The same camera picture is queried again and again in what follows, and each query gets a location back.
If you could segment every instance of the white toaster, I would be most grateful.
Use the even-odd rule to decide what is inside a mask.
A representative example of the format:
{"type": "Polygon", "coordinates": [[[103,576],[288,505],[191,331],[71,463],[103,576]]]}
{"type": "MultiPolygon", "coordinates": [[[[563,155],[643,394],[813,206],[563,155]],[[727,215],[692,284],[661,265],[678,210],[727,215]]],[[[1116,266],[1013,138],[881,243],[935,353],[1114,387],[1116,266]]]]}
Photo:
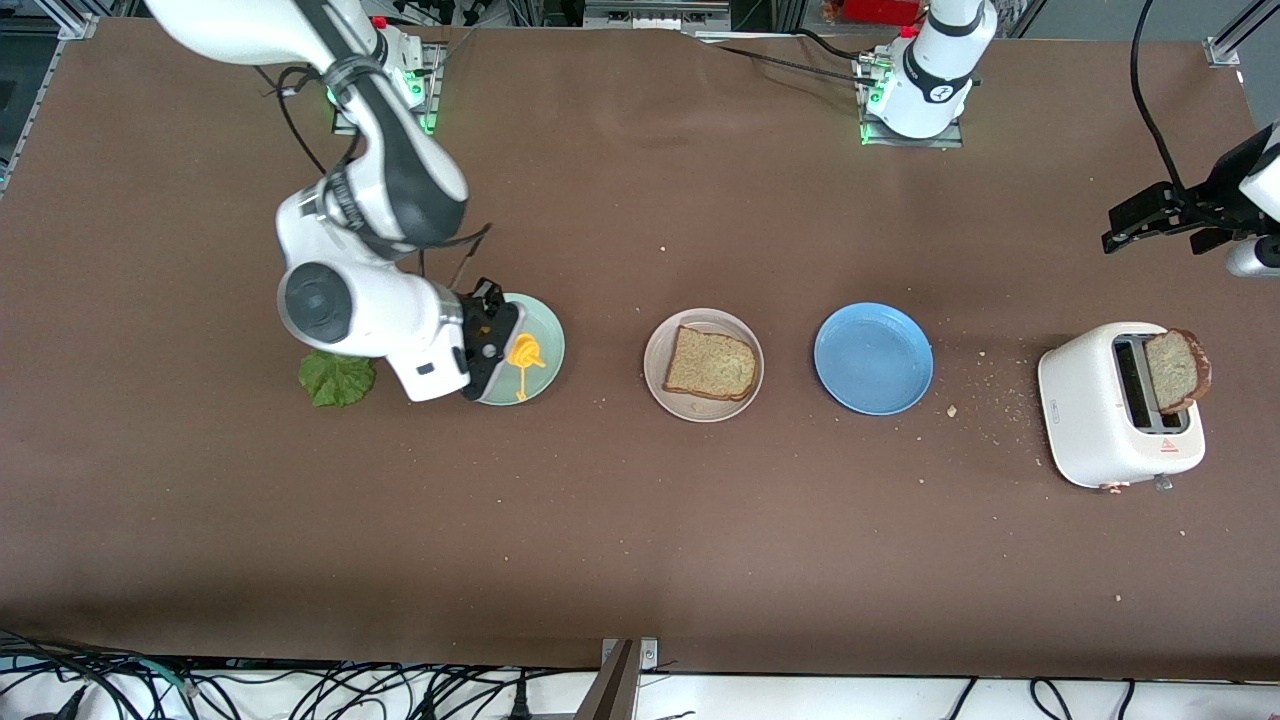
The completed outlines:
{"type": "Polygon", "coordinates": [[[1048,445],[1068,480],[1117,488],[1185,473],[1204,457],[1199,407],[1157,410],[1143,341],[1162,332],[1152,323],[1111,323],[1041,357],[1048,445]]]}

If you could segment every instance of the green leaf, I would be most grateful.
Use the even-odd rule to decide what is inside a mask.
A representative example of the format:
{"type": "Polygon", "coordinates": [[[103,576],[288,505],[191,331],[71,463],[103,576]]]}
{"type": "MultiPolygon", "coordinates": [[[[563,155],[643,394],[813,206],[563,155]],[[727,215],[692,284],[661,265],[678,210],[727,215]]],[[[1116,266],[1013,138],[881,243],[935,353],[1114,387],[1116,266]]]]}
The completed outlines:
{"type": "Polygon", "coordinates": [[[358,402],[374,387],[374,361],[312,350],[302,359],[298,382],[311,396],[311,405],[343,407],[358,402]]]}

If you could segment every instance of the toast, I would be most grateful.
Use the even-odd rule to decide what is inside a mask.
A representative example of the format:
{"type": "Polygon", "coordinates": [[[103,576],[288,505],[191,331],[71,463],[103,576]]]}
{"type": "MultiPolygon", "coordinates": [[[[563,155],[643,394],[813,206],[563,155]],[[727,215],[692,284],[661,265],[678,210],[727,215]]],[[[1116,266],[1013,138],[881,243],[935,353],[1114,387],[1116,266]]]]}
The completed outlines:
{"type": "Polygon", "coordinates": [[[1162,415],[1187,410],[1208,392],[1213,372],[1194,334],[1170,329],[1146,341],[1143,347],[1162,415]]]}
{"type": "Polygon", "coordinates": [[[680,325],[662,389],[740,401],[751,395],[758,372],[755,352],[745,342],[680,325]]]}

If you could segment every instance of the plate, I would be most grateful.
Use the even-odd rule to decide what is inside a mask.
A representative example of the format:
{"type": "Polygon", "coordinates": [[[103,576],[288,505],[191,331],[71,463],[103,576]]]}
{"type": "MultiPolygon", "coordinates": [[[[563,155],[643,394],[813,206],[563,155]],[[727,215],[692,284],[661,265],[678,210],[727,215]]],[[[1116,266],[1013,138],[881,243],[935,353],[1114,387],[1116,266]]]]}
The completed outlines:
{"type": "Polygon", "coordinates": [[[751,328],[733,315],[709,307],[684,310],[663,320],[649,337],[649,345],[644,348],[644,379],[658,405],[662,405],[672,415],[691,423],[718,423],[746,410],[746,406],[755,400],[755,393],[760,392],[760,382],[764,379],[764,352],[760,350],[760,342],[755,340],[751,328]],[[755,383],[745,398],[736,401],[707,400],[684,392],[662,389],[662,383],[667,379],[667,368],[671,365],[671,355],[676,350],[676,331],[680,325],[704,333],[727,334],[750,346],[751,352],[755,354],[755,383]]]}
{"type": "Polygon", "coordinates": [[[836,310],[813,346],[818,379],[841,405],[892,415],[919,402],[933,380],[933,350],[920,325],[879,302],[836,310]]]}
{"type": "Polygon", "coordinates": [[[536,297],[518,292],[504,292],[503,297],[508,302],[515,302],[524,307],[525,324],[520,327],[518,332],[534,336],[540,347],[543,363],[547,363],[547,366],[539,368],[534,365],[525,370],[526,397],[525,400],[517,400],[516,391],[520,389],[520,368],[503,361],[498,366],[498,378],[494,380],[493,388],[488,395],[476,401],[500,407],[520,405],[538,397],[538,393],[552,384],[556,374],[559,373],[561,365],[564,364],[564,328],[561,327],[556,313],[536,297]]]}

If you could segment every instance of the yellow object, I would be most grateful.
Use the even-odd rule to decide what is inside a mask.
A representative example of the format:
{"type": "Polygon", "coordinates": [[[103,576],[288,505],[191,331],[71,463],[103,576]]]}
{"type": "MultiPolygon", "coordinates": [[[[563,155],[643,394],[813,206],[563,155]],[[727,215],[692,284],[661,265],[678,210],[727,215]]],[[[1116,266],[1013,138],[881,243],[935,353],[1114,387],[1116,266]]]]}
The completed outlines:
{"type": "Polygon", "coordinates": [[[516,392],[516,400],[521,402],[527,398],[525,395],[525,370],[531,365],[538,365],[539,368],[547,366],[547,363],[543,363],[540,352],[541,347],[538,345],[538,338],[529,333],[520,333],[516,336],[516,343],[511,346],[511,354],[507,355],[507,363],[520,368],[520,391],[516,392]]]}

